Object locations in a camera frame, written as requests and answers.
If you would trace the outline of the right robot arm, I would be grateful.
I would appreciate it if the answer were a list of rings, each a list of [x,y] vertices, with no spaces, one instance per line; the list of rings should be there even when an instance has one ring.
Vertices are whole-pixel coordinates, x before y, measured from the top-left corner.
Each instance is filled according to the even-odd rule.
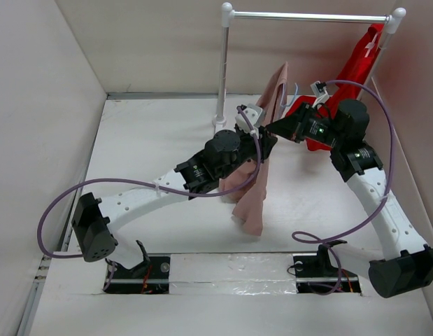
[[[429,286],[433,281],[433,248],[419,235],[390,190],[390,172],[364,141],[369,114],[355,99],[339,103],[333,117],[303,103],[291,115],[267,125],[270,133],[295,143],[313,140],[329,146],[341,178],[371,217],[381,243],[378,253],[330,239],[318,249],[316,269],[331,275],[339,268],[368,279],[383,298]]]

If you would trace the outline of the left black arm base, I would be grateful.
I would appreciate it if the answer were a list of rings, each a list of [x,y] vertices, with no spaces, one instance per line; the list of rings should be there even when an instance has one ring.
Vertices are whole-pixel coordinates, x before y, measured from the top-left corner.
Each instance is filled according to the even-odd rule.
[[[116,295],[169,294],[170,254],[148,254],[144,245],[136,242],[142,252],[142,262],[126,269],[121,264],[105,259],[108,266],[103,292]]]

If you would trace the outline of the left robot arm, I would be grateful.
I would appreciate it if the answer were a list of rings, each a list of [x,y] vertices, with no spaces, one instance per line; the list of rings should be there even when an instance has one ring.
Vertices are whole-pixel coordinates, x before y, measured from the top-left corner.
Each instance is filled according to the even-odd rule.
[[[276,142],[277,138],[265,127],[247,132],[240,127],[224,129],[207,141],[203,150],[152,183],[137,181],[135,188],[102,198],[91,192],[81,195],[72,226],[83,260],[94,263],[107,259],[132,277],[142,277],[150,264],[143,244],[137,241],[138,249],[133,250],[118,237],[118,230],[162,207],[197,197],[216,197],[220,180],[227,179],[245,163],[254,163],[254,171],[244,181],[220,195],[245,189],[256,180]]]

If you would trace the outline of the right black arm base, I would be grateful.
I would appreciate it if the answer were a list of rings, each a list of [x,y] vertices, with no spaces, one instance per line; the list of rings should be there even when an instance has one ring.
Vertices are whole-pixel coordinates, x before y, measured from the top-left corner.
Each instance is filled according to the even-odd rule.
[[[329,257],[330,253],[324,246],[319,247],[317,251],[298,252],[292,255],[287,273],[295,278],[298,294],[326,295],[335,287],[339,273]],[[362,292],[356,274],[342,269],[341,275],[334,293]]]

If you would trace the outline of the pink printed t shirt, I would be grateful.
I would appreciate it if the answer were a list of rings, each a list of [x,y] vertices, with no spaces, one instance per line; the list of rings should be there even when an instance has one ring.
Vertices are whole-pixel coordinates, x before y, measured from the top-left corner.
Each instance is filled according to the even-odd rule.
[[[263,126],[279,119],[283,108],[281,105],[287,101],[288,63],[284,63],[276,70],[258,99],[256,105],[265,112]],[[234,173],[219,182],[219,190],[231,190],[243,183],[255,170],[255,162],[246,162]],[[263,231],[263,203],[267,196],[267,180],[269,174],[269,161],[266,159],[260,167],[255,179],[248,185],[227,195],[229,200],[236,203],[232,215],[241,221],[242,230],[259,237]]]

